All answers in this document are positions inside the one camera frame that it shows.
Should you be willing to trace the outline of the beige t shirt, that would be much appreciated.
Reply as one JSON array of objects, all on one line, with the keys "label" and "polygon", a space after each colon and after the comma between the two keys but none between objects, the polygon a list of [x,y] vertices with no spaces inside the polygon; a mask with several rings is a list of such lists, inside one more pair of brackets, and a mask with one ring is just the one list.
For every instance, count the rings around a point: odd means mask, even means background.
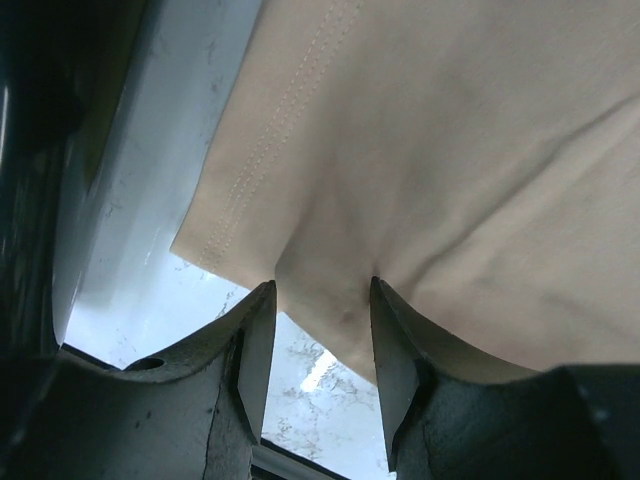
[{"label": "beige t shirt", "polygon": [[472,381],[639,359],[635,1],[267,1],[172,245],[367,379],[373,277]]}]

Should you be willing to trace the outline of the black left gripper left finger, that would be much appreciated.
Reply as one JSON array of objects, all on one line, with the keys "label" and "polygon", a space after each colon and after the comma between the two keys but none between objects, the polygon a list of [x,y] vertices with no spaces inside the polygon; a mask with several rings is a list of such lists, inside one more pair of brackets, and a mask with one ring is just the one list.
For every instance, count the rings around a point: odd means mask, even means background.
[{"label": "black left gripper left finger", "polygon": [[276,285],[119,370],[62,351],[1,362],[5,479],[246,479],[261,437]]}]

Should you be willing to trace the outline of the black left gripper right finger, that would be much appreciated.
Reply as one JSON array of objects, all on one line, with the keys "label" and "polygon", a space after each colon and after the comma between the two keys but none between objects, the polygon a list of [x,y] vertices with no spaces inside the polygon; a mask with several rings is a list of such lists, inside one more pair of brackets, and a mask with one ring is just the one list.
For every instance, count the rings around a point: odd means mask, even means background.
[{"label": "black left gripper right finger", "polygon": [[445,372],[414,310],[373,278],[369,308],[389,469],[401,479],[635,479],[639,369],[564,365],[506,383]]}]

